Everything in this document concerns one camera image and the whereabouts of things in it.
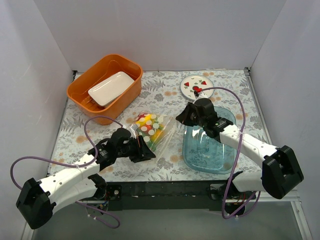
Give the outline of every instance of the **blue translucent container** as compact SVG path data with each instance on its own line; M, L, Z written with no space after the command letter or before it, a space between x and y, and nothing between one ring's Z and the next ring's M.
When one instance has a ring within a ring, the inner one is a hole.
M236 118L223 107L214 107L219 117L236 124ZM235 162L237 151L207 136L199 126L186 126L183 136L182 156L190 168L211 174L228 174Z

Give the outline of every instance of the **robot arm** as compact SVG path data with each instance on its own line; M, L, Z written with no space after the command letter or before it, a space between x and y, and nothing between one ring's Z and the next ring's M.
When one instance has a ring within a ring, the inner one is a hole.
M117 158L129 157L134 162L155 158L142 136L131 137L131 133L118 128L111 136L97 145L96 161L85 167L65 168L39 181L34 178L22 187L16 206L31 229L44 225L61 208L75 201L106 195L107 183L98 172L115 163ZM95 149L91 149L75 165L82 165L94 159Z
M278 148L249 134L242 134L231 121L217 116L208 98L189 102L176 120L186 126L200 126L210 138L235 149L242 135L241 153L253 160L261 171L241 171L230 176L232 188L238 192L263 191L276 199L282 199L304 179L296 155L290 147Z

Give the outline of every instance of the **floral tablecloth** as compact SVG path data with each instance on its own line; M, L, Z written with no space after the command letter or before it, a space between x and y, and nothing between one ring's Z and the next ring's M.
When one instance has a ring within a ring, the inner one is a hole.
M201 71L160 71L144 72L142 76L141 94L117 118L125 125L130 125L140 112L166 114L176 116L185 108L188 100L180 92L180 82L188 75L204 75L216 87L224 87L234 91L241 99L246 116L245 132L261 141L266 141L261 119L258 115L252 93L243 70L201 70ZM236 117L237 125L243 122L241 108L230 93L215 90L210 98L215 106L230 110ZM92 148L84 134L84 123L88 119L69 99L65 115L53 153L53 160L72 164ZM97 143L109 137L118 125L88 124L89 136ZM225 180L228 174L212 174L195 171L189 168L182 157L184 127L178 127L167 150L158 160L133 163L128 158L118 158L115 164L100 172L107 182L138 181L198 181ZM50 175L63 169L63 166L51 164ZM236 171L256 172L259 167L244 155L240 155Z

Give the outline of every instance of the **gray floor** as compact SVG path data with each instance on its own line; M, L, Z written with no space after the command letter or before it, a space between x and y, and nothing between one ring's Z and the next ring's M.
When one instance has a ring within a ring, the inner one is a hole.
M290 202L259 202L248 216L224 220L207 210L124 210L118 229L87 217L79 205L57 212L33 240L302 239Z

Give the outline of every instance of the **white plate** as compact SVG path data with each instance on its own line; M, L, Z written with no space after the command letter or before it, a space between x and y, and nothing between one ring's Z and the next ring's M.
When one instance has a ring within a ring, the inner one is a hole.
M120 96L133 83L134 80L128 74L119 71L90 88L88 93L98 105L105 107Z
M180 90L182 94L190 100L196 100L194 90L196 87L200 89L212 88L214 84L212 81L202 75L190 75L186 76L180 83ZM206 90L204 92L208 98L214 94L214 89Z

